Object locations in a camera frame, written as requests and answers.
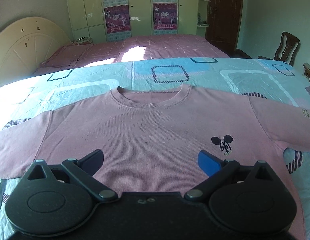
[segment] brown door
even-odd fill
[[[208,5],[206,31],[209,43],[227,52],[237,46],[241,21],[242,0],[211,0]]]

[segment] ribbed neckline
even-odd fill
[[[110,91],[111,97],[117,101],[118,103],[120,103],[121,105],[125,105],[128,107],[134,107],[134,108],[143,108],[143,109],[147,109],[147,108],[163,108],[163,107],[168,107],[168,106],[173,106],[176,105],[178,103],[180,103],[181,101],[183,101],[189,94],[190,90],[191,90],[192,86],[191,85],[186,85],[186,84],[182,84],[181,86],[179,86],[178,88],[173,88],[173,89],[168,89],[168,90],[160,90],[160,91],[134,91],[134,90],[127,90],[121,87],[117,87],[114,88]],[[123,96],[123,93],[177,93],[175,96],[173,96],[172,98],[162,101],[162,102],[158,102],[158,103],[149,103],[149,104],[144,104],[144,103],[137,103],[134,102],[130,99],[127,99],[125,96]]]

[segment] black mouse ear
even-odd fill
[[[231,137],[230,135],[224,136],[224,142],[231,143],[232,141],[233,141],[233,137]]]
[[[219,145],[221,143],[221,140],[218,137],[212,137],[211,140],[215,145]]]

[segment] light blue bedsheet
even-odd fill
[[[165,90],[181,83],[266,97],[310,109],[310,83],[286,63],[233,58],[157,59],[77,68],[6,85],[0,88],[0,130],[117,86],[129,90]],[[304,161],[300,161],[300,156],[304,156]],[[296,155],[288,149],[284,157],[287,164],[298,160],[300,167],[295,169],[296,165],[291,165],[292,176],[310,234],[310,179],[305,179],[306,174],[310,178],[310,153]],[[0,180],[0,240],[13,233],[4,207],[18,181]]]

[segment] headboard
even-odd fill
[[[70,43],[59,26],[42,17],[7,26],[0,32],[0,87],[30,77],[41,62]]]

